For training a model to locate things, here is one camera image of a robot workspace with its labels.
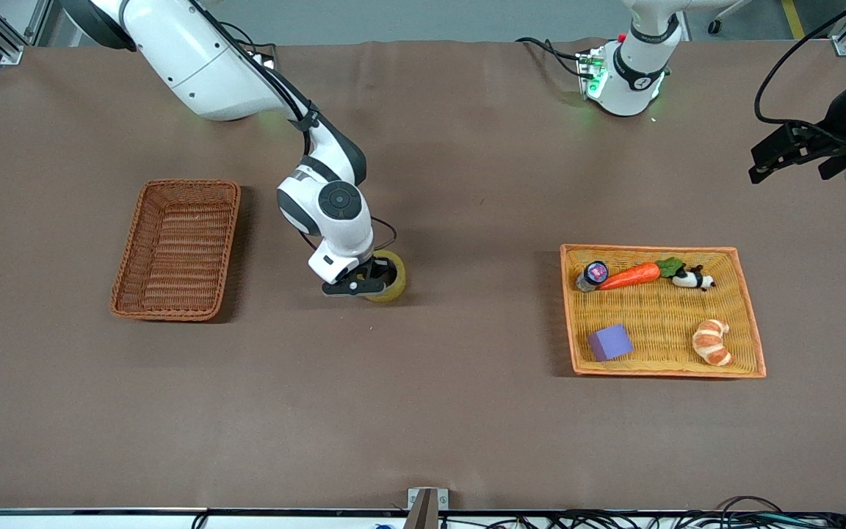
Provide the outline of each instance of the can lid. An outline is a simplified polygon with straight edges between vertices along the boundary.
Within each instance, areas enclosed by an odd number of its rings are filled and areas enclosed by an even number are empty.
[[[609,277],[609,269],[605,262],[593,261],[583,270],[583,277],[591,284],[601,284]]]

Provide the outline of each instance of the orange carrot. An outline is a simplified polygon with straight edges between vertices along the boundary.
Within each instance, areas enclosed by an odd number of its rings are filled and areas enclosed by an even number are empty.
[[[614,276],[609,276],[597,290],[612,290],[634,284],[647,284],[647,282],[655,281],[662,276],[671,277],[682,265],[684,263],[676,257],[662,261],[644,262]]]

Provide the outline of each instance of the small can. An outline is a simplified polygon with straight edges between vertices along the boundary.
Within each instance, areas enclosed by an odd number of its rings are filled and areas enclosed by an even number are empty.
[[[576,288],[582,292],[592,292],[608,277],[609,269],[605,267],[605,262],[593,261],[587,264],[582,274],[576,276]]]

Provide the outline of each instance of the brown tablecloth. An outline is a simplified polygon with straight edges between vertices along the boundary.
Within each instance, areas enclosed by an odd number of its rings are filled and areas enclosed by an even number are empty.
[[[28,50],[0,73],[0,506],[846,510],[846,185],[746,176],[787,46],[682,44],[634,118],[520,44],[280,49],[369,158],[392,306],[320,295],[273,200],[301,154],[279,114],[211,123],[137,54]],[[813,43],[765,108],[816,120],[845,86]],[[245,187],[219,324],[108,310],[155,178]],[[735,245],[769,378],[571,375],[561,243]]]

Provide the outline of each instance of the brown wicker basket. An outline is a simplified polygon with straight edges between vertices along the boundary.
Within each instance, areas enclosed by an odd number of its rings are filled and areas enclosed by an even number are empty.
[[[615,290],[580,292],[576,276],[592,261],[615,274],[642,262],[678,257],[689,267],[704,265],[716,285],[707,292],[681,288],[666,278]],[[621,245],[562,245],[563,301],[574,372],[579,375],[692,376],[764,378],[759,329],[749,301],[736,248],[656,248]],[[724,345],[730,365],[716,367],[692,349],[691,337],[705,319],[726,322]],[[588,335],[621,323],[634,351],[612,361],[597,361]]]
[[[110,311],[204,321],[221,308],[241,188],[225,180],[153,180],[132,215]]]

